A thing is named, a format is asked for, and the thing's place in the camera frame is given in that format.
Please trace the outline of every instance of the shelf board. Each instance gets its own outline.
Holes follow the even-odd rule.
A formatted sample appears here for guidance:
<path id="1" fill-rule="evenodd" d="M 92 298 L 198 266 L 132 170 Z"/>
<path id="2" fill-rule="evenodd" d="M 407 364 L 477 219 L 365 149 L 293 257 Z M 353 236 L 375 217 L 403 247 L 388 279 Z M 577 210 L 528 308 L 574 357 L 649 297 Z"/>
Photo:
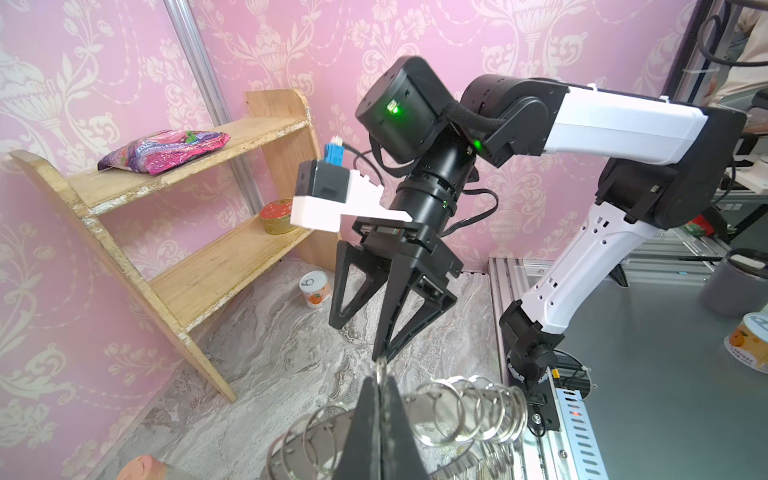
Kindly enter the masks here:
<path id="1" fill-rule="evenodd" d="M 213 129 L 230 135 L 230 141 L 223 148 L 179 168 L 154 176 L 118 168 L 102 172 L 94 168 L 69 177 L 67 181 L 80 195 L 91 214 L 102 215 L 308 125 L 306 119 L 243 118 Z"/>
<path id="2" fill-rule="evenodd" d="M 296 228 L 270 235 L 251 217 L 149 284 L 190 331 L 311 233 Z"/>

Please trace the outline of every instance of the wooden shelf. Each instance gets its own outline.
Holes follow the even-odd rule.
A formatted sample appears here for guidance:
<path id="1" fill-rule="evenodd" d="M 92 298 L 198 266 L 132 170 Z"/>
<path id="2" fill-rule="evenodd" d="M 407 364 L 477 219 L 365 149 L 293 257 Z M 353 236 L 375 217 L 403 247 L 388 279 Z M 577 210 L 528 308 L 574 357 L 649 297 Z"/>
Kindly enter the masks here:
<path id="1" fill-rule="evenodd" d="M 179 323 L 190 331 L 310 233 L 311 230 L 296 228 L 282 235 L 270 235 L 258 216 L 251 217 L 149 284 Z"/>
<path id="2" fill-rule="evenodd" d="M 192 340 L 190 331 L 294 247 L 307 262 L 333 270 L 338 234 L 297 228 L 269 235 L 259 217 L 251 217 L 147 282 L 98 216 L 257 147 L 262 147 L 277 194 L 291 198 L 299 164 L 322 155 L 306 97 L 286 88 L 248 91 L 245 98 L 250 117 L 216 128 L 230 135 L 227 145 L 154 177 L 111 169 L 64 178 L 43 157 L 22 150 L 11 152 L 16 164 L 141 302 L 160 331 L 231 402 L 237 395 Z"/>
<path id="3" fill-rule="evenodd" d="M 244 118 L 214 128 L 230 135 L 223 148 L 168 172 L 152 176 L 119 168 L 102 172 L 94 168 L 68 177 L 67 181 L 91 214 L 102 215 L 308 125 L 307 119 Z"/>

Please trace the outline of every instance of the orange fruit can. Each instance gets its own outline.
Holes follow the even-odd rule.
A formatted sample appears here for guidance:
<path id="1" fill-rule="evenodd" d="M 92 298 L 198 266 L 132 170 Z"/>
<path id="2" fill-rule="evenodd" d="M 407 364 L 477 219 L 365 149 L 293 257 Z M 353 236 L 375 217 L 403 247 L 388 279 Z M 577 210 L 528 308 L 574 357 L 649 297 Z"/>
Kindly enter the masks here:
<path id="1" fill-rule="evenodd" d="M 325 272 L 314 270 L 301 277 L 299 289 L 304 295 L 306 304 L 312 308 L 320 308 L 331 298 L 331 285 Z"/>
<path id="2" fill-rule="evenodd" d="M 725 337 L 733 357 L 758 372 L 768 373 L 768 313 L 748 313 L 736 331 Z"/>

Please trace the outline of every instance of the pink object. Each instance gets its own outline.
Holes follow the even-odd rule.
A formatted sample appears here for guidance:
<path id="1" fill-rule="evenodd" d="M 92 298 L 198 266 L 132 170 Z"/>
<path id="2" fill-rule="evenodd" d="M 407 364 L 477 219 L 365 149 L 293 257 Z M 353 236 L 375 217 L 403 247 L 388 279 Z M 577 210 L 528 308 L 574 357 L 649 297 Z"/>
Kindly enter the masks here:
<path id="1" fill-rule="evenodd" d="M 215 131 L 162 130 L 110 152 L 98 162 L 98 170 L 116 167 L 156 175 L 218 150 L 229 140 L 229 135 Z"/>
<path id="2" fill-rule="evenodd" d="M 142 455 L 123 467 L 115 480 L 195 480 L 195 478 L 155 457 Z"/>
<path id="3" fill-rule="evenodd" d="M 166 465 L 155 457 L 142 455 L 124 466 L 115 480 L 166 480 Z"/>

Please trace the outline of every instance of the blue connector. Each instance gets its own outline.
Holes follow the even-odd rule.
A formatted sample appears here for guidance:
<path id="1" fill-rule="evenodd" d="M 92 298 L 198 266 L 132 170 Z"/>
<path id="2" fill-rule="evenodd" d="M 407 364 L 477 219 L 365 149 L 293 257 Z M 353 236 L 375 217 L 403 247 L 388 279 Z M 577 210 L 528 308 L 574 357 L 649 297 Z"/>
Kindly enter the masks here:
<path id="1" fill-rule="evenodd" d="M 324 160 L 329 164 L 341 167 L 344 158 L 344 147 L 342 147 L 342 138 L 339 135 L 333 137 L 330 143 L 326 144 Z"/>

